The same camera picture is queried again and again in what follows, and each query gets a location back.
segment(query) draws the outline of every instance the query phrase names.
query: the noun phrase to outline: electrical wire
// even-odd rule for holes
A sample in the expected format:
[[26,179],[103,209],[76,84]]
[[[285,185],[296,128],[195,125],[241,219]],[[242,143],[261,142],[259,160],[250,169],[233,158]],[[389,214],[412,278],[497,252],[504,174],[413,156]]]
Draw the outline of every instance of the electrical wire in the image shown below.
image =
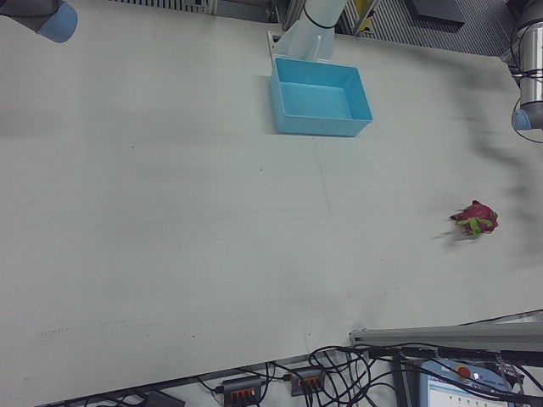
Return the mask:
[[515,365],[517,369],[519,369],[522,373],[524,373],[529,379],[532,381],[532,383],[537,386],[539,390],[543,392],[543,385],[532,375],[527,369],[524,369],[522,366]]
[[[456,357],[447,358],[446,356],[443,356],[442,354],[445,354],[445,351],[448,351],[449,353],[453,351],[469,351],[470,356],[467,358],[473,358],[474,360],[476,360],[478,357],[499,360],[501,356],[499,352],[438,346],[432,343],[398,343],[396,345],[381,347],[361,344],[350,348],[342,346],[327,346],[311,352],[307,359],[309,365],[319,369],[326,380],[309,382],[307,380],[307,375],[302,376],[296,369],[281,365],[276,361],[265,363],[265,373],[250,371],[243,368],[238,369],[244,373],[263,377],[265,378],[265,381],[262,383],[263,388],[260,397],[257,397],[255,394],[252,396],[243,395],[240,396],[240,398],[232,397],[232,407],[245,407],[247,405],[255,405],[256,407],[260,407],[260,403],[262,403],[266,394],[268,393],[268,388],[271,381],[287,381],[292,380],[293,378],[299,379],[299,388],[304,396],[306,407],[353,407],[357,406],[358,403],[363,400],[366,400],[370,405],[375,405],[374,401],[370,397],[370,392],[376,387],[386,387],[396,392],[395,387],[391,386],[387,382],[384,382],[383,379],[390,377],[397,372],[428,375],[440,380],[441,382],[458,387],[462,391],[469,393],[474,397],[490,401],[505,401],[514,404],[527,404],[530,400],[533,401],[534,398],[539,401],[542,400],[542,398],[537,398],[535,396],[500,389],[498,387],[491,386],[486,382],[473,380],[471,377],[463,377],[464,380],[460,382],[450,376],[444,376],[438,372],[430,371],[429,369],[426,369],[420,365],[414,365],[410,360],[405,359],[405,356],[402,353],[402,348],[404,348],[404,352],[412,349],[423,351],[422,355],[425,355],[426,357],[419,357],[417,359],[433,361],[448,371],[455,370],[442,363],[440,358],[456,360]],[[395,354],[396,351],[398,354],[404,356],[404,359],[395,361],[396,367],[393,366],[388,371],[377,376],[372,375],[372,368],[375,363],[377,363],[377,361],[390,363],[391,360],[388,359],[388,357]],[[522,366],[516,367],[526,374],[526,376],[528,376],[530,380],[532,380],[535,385],[541,391],[543,391],[543,384],[537,382],[533,375],[526,371]],[[283,370],[287,374],[283,376],[276,376],[277,369]],[[213,389],[205,384],[201,378],[196,378],[215,397],[218,387]]]
[[217,397],[216,397],[216,393],[217,391],[214,389],[214,388],[211,388],[210,386],[208,386],[207,384],[205,384],[205,382],[199,377],[199,376],[195,376],[194,377],[196,380],[199,381],[199,383],[204,386],[210,393],[211,393],[211,396],[213,396],[213,399],[216,401],[216,403],[222,407],[222,404],[219,400],[217,400]]

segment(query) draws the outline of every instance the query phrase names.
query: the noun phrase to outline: screen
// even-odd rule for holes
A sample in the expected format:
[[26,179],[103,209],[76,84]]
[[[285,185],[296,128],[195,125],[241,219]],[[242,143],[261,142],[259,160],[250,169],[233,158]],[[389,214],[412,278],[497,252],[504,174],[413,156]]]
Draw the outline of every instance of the screen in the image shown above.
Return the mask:
[[489,401],[449,383],[428,380],[428,407],[507,407],[505,401]]

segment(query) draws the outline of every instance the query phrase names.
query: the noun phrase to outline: metal cylinder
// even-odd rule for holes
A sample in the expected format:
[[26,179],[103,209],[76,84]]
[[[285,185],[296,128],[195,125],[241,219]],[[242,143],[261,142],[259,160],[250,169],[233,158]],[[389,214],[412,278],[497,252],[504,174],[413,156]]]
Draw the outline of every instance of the metal cylinder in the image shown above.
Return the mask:
[[533,72],[536,78],[524,77],[520,81],[520,105],[543,101],[543,22],[530,25],[519,32],[520,69]]

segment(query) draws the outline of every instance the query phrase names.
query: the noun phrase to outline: metal grate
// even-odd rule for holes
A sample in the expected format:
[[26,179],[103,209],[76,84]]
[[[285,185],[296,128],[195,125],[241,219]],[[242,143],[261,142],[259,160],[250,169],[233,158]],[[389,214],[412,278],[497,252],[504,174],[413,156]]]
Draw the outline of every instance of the metal grate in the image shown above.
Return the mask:
[[[192,13],[216,14],[216,0],[110,0],[118,3],[169,8]],[[281,0],[287,8],[282,16],[283,29],[287,30],[301,15],[305,0]],[[456,0],[466,20],[460,29],[411,18],[405,0],[382,0],[372,17],[372,30],[360,36],[378,40],[402,42],[423,47],[433,47],[500,56],[508,48],[514,18],[503,0]],[[357,20],[352,0],[339,19],[337,28],[350,32]]]
[[509,46],[514,18],[502,0],[456,0],[466,24],[460,29],[416,21],[404,0],[383,0],[372,17],[373,33],[361,36],[479,55],[499,56]]
[[189,13],[208,13],[208,0],[110,0],[116,3],[137,4],[170,10],[188,11]]

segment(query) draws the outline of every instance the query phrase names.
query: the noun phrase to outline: power connector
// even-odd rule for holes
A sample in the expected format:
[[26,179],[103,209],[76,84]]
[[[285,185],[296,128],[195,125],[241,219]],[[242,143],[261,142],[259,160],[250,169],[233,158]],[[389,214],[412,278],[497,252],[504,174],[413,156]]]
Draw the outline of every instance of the power connector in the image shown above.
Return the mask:
[[262,383],[259,377],[225,380],[222,387],[224,407],[246,407],[260,402]]
[[315,367],[292,369],[290,375],[290,395],[303,396],[317,393],[324,388],[324,370]]

